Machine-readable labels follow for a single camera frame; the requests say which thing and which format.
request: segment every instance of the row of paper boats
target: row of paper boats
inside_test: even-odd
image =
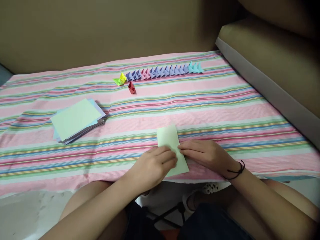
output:
[[[167,77],[167,76],[177,76],[177,75],[184,75],[188,73],[203,73],[204,70],[201,67],[200,63],[192,64],[185,64],[184,66],[173,65],[166,66],[166,67],[155,67],[151,68],[150,70],[142,69],[142,70],[134,70],[133,72],[128,72],[126,75],[121,73],[120,78],[114,78],[113,80],[115,83],[120,86],[125,83],[125,81],[136,81],[136,80],[148,80],[158,77]]]

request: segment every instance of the striped tablecloth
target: striped tablecloth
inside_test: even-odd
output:
[[[190,61],[201,62],[205,72],[134,82],[136,95],[127,83],[112,80],[121,72]],[[101,106],[105,125],[74,143],[56,143],[50,117],[84,98]],[[179,53],[13,76],[0,87],[0,196],[115,181],[157,145],[156,129],[170,124],[177,126],[180,141],[217,141],[257,175],[320,175],[317,151],[219,51]],[[187,162],[189,173],[167,180],[221,180]]]

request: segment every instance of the light green paper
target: light green paper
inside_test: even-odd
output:
[[[118,86],[123,85],[120,78],[113,78],[113,80]]]
[[[166,177],[171,177],[180,173],[189,172],[189,168],[184,158],[184,155],[180,153],[178,146],[180,144],[178,133],[175,125],[170,125],[164,128],[158,128],[157,130],[158,147],[168,146],[177,155],[177,166],[172,168]]]
[[[51,121],[61,141],[64,141],[97,120],[99,116],[99,111],[87,99],[83,99],[51,117]]]

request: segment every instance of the left hand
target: left hand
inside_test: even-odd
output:
[[[157,186],[176,163],[176,154],[170,148],[152,148],[142,154],[122,178],[140,194]]]

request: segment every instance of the brown couch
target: brown couch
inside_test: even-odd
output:
[[[319,49],[306,9],[291,0],[240,2],[256,16],[223,26],[217,46],[320,149]]]

